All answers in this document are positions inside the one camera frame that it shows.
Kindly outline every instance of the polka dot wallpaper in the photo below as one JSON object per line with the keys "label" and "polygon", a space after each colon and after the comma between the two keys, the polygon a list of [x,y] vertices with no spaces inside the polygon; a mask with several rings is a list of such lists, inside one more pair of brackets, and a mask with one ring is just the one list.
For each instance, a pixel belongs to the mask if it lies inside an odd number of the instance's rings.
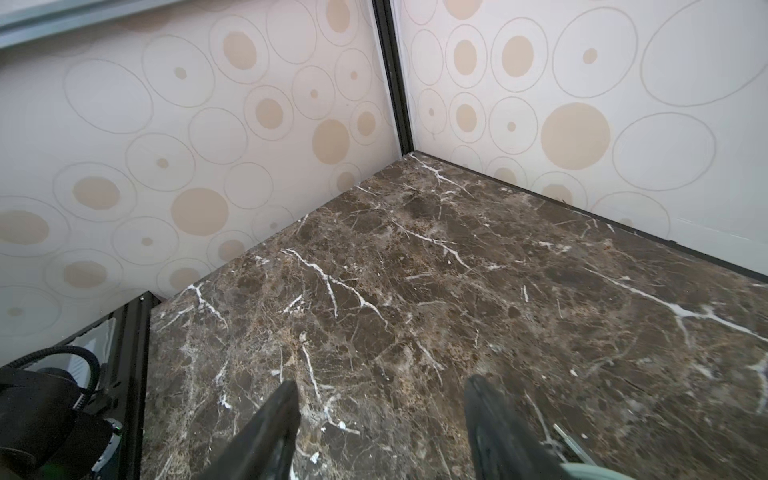
{"label": "polka dot wallpaper", "polygon": [[764,0],[392,3],[417,149],[768,274]]}
{"label": "polka dot wallpaper", "polygon": [[374,24],[369,0],[196,0],[0,51],[0,363],[394,161]]}

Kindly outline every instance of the brown marble floor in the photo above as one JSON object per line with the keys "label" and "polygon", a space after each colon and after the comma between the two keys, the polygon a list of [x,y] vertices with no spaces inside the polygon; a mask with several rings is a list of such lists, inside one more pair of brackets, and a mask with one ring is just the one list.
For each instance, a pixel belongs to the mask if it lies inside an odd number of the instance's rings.
{"label": "brown marble floor", "polygon": [[154,309],[142,475],[200,472],[295,379],[296,478],[472,478],[480,373],[637,479],[765,478],[766,312],[765,284],[407,157]]}

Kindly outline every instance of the black machine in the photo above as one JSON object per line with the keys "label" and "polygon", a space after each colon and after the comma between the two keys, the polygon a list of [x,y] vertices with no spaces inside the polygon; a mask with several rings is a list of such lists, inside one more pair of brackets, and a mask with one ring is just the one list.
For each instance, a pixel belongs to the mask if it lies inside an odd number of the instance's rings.
{"label": "black machine", "polygon": [[[56,346],[0,368],[0,480],[139,478],[149,317],[159,303],[147,292]],[[68,345],[114,322],[107,361]],[[81,357],[80,387],[64,369],[35,363],[55,354]]]}

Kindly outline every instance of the light green object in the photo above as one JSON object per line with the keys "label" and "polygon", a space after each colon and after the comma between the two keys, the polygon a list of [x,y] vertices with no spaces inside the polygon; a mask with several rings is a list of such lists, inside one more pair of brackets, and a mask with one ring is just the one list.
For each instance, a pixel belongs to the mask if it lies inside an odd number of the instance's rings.
{"label": "light green object", "polygon": [[634,480],[619,472],[586,463],[564,463],[562,467],[576,480]]}

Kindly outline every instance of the black hose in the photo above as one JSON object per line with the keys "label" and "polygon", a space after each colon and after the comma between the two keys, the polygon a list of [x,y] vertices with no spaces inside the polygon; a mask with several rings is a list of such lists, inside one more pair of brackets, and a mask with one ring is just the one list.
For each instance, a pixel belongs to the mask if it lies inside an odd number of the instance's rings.
{"label": "black hose", "polygon": [[96,357],[96,355],[94,355],[91,350],[75,345],[51,346],[47,349],[38,350],[37,352],[24,355],[22,358],[10,362],[5,367],[11,369],[19,369],[28,365],[29,363],[37,362],[40,359],[44,359],[46,356],[55,355],[57,353],[70,353],[72,355],[77,355],[88,362],[88,367],[91,369],[91,374],[88,378],[88,386],[84,391],[82,391],[83,396],[78,400],[76,404],[74,404],[75,410],[82,410],[88,404],[88,400],[91,399],[91,396],[96,391],[96,387],[98,386],[98,378],[101,374],[101,364],[98,361],[98,357]]}

